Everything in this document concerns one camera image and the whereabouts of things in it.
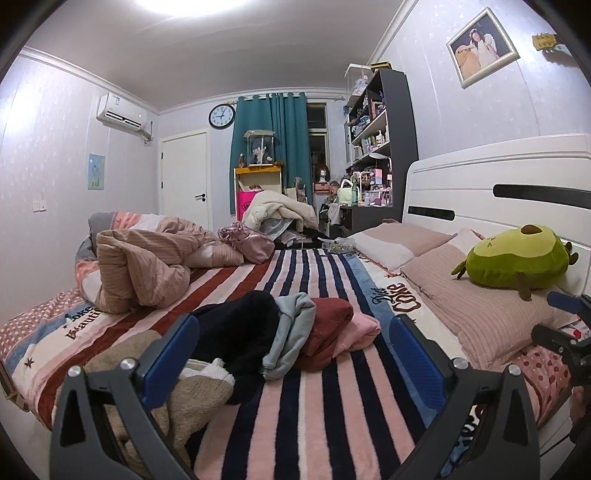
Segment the person's right hand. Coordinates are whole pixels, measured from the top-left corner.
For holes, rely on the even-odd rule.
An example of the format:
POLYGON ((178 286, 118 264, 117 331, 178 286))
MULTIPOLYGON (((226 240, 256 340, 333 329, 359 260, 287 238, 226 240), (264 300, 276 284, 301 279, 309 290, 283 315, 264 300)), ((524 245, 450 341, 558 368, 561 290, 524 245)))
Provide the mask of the person's right hand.
POLYGON ((574 387, 570 397, 570 418, 572 424, 578 423, 586 413, 587 408, 587 395, 583 386, 574 387))

